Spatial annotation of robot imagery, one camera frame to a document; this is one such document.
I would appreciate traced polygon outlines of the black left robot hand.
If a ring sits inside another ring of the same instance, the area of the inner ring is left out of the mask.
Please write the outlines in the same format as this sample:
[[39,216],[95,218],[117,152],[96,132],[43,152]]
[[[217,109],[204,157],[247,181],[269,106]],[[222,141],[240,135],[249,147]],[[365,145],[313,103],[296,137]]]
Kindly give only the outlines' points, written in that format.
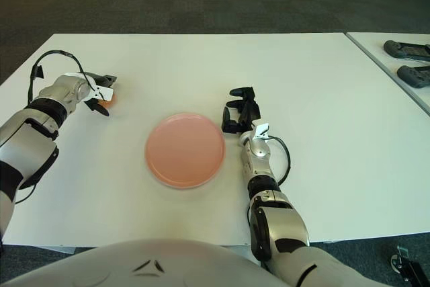
[[116,95],[113,85],[117,77],[111,75],[97,75],[87,73],[87,76],[92,80],[90,96],[84,103],[91,111],[96,111],[103,116],[109,116],[108,108],[113,105],[116,100]]

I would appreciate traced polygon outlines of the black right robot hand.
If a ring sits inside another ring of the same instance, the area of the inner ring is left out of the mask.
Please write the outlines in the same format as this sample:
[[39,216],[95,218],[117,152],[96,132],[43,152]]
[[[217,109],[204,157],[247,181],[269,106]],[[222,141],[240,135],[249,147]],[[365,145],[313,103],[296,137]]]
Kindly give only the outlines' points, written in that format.
[[[228,101],[222,114],[221,129],[224,133],[244,133],[251,131],[253,121],[261,117],[259,106],[255,101],[255,92],[252,87],[241,87],[230,90],[229,94],[240,99]],[[230,118],[230,109],[239,113],[237,121]]]

